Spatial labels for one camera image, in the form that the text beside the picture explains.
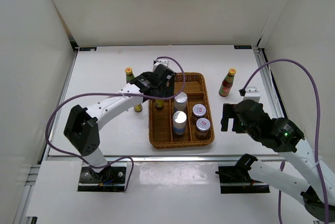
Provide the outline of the small yellow cork bottle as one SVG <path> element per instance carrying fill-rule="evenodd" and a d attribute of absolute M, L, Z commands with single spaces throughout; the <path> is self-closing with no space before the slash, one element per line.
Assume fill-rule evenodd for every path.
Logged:
<path fill-rule="evenodd" d="M 164 100 L 162 100 L 162 99 L 156 99 L 155 100 L 155 107 L 157 109 L 162 109 L 164 107 Z"/>

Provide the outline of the brown jar white lid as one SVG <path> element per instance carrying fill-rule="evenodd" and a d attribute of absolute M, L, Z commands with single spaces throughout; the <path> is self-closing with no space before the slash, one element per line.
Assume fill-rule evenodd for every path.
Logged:
<path fill-rule="evenodd" d="M 210 134 L 211 123 L 207 118 L 199 118 L 196 121 L 196 138 L 200 140 L 207 140 Z"/>
<path fill-rule="evenodd" d="M 196 104 L 192 108 L 192 122 L 196 123 L 198 119 L 206 116 L 207 109 L 203 104 Z"/>

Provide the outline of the small brown cork bottle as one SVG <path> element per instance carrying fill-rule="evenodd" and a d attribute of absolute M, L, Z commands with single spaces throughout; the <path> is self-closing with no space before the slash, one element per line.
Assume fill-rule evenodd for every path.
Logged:
<path fill-rule="evenodd" d="M 133 109 L 135 112 L 140 113 L 142 111 L 142 105 L 141 104 L 136 105 L 133 107 Z"/>

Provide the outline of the silver lid blue can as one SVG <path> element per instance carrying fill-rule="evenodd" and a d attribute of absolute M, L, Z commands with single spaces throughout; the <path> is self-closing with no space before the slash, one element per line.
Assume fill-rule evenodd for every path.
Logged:
<path fill-rule="evenodd" d="M 187 115 L 183 111 L 176 111 L 172 117 L 172 129 L 173 132 L 181 136 L 185 133 L 187 123 Z"/>

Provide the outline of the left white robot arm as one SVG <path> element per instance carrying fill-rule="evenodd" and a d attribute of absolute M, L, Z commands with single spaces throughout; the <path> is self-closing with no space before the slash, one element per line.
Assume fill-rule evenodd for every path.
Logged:
<path fill-rule="evenodd" d="M 153 72 L 143 72 L 132 78 L 116 96 L 87 106 L 74 106 L 67 119 L 64 135 L 80 155 L 88 162 L 91 175 L 98 182 L 108 180 L 110 170 L 99 149 L 99 131 L 129 108 L 142 104 L 151 97 L 170 97 L 174 92 L 176 73 L 163 64 Z"/>

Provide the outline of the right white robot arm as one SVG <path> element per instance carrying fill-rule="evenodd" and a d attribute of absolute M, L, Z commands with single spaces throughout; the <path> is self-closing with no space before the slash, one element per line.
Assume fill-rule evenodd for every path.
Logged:
<path fill-rule="evenodd" d="M 246 133 L 254 141 L 273 150 L 289 162 L 302 176 L 297 178 L 266 165 L 250 154 L 244 154 L 225 177 L 236 182 L 260 181 L 292 198 L 323 223 L 334 222 L 334 172 L 321 160 L 305 140 L 304 133 L 289 119 L 271 118 L 263 104 L 243 100 L 224 104 L 221 129 L 227 131 L 229 119 L 233 131 Z"/>

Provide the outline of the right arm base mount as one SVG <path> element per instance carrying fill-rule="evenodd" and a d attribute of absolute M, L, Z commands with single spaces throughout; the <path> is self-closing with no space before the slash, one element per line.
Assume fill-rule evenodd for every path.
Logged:
<path fill-rule="evenodd" d="M 219 176 L 221 194 L 265 194 L 270 193 L 269 185 L 253 180 L 249 171 L 258 159 L 244 154 L 234 166 L 218 166 L 215 172 Z"/>

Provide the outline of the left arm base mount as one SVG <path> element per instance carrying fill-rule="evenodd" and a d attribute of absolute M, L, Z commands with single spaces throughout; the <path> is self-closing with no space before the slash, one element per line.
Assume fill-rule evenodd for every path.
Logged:
<path fill-rule="evenodd" d="M 123 193 L 126 189 L 127 165 L 117 164 L 107 167 L 99 173 L 88 166 L 82 166 L 79 175 L 78 192 Z"/>

